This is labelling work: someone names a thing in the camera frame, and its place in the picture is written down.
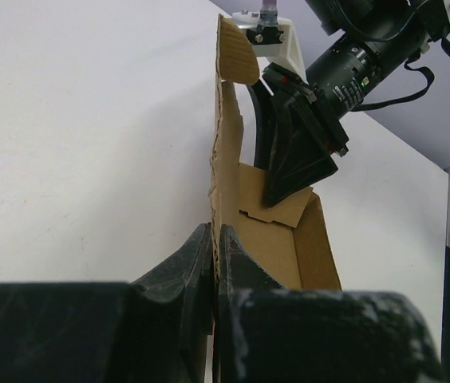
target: brown cardboard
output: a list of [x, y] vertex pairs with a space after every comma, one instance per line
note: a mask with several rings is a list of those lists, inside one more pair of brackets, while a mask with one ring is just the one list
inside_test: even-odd
[[259, 65], [250, 43], [234, 23], [220, 16], [209, 192], [215, 260], [220, 228], [228, 224], [251, 257], [285, 287], [340, 289], [319, 197], [307, 188], [264, 208], [265, 172], [239, 163], [243, 118], [234, 83], [251, 85], [258, 79]]

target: white table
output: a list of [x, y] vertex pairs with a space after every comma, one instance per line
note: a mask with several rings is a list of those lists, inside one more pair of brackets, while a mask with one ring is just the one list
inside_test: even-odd
[[[131, 281], [209, 220], [218, 12], [1, 2], [0, 281]], [[344, 125], [350, 154], [315, 188], [342, 284], [406, 294], [439, 343], [447, 176], [364, 113]]]

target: open cardboard box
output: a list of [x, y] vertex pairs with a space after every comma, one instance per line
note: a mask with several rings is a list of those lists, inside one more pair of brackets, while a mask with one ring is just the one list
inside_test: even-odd
[[259, 64], [247, 38], [220, 16], [210, 190], [215, 260], [220, 228], [228, 224], [250, 256], [285, 287], [339, 290], [321, 201], [312, 188], [264, 208], [265, 172], [239, 162], [243, 118], [234, 83], [252, 85], [258, 79]]

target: cardboard box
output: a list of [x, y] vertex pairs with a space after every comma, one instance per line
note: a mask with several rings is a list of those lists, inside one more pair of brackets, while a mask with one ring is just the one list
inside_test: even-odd
[[312, 188], [264, 208], [265, 172], [239, 163], [243, 118], [234, 83], [252, 85], [258, 79], [257, 57], [247, 38], [231, 20], [220, 16], [210, 190], [215, 259], [220, 228], [228, 224], [251, 257], [285, 287], [338, 290], [341, 285], [321, 201]]

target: gray wall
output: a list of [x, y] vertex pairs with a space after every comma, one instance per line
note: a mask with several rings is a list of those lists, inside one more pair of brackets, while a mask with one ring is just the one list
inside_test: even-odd
[[[261, 4], [261, 0], [212, 1], [229, 14], [245, 9], [258, 10]], [[326, 36], [320, 21], [303, 0], [279, 0], [278, 14], [294, 21], [307, 65], [338, 39], [339, 34]], [[450, 58], [441, 51], [439, 44], [433, 44], [417, 64], [420, 63], [436, 74], [428, 94], [409, 104], [369, 114], [430, 160], [446, 168], [450, 165]], [[424, 85], [421, 74], [399, 68], [368, 96], [366, 102], [406, 96]]]

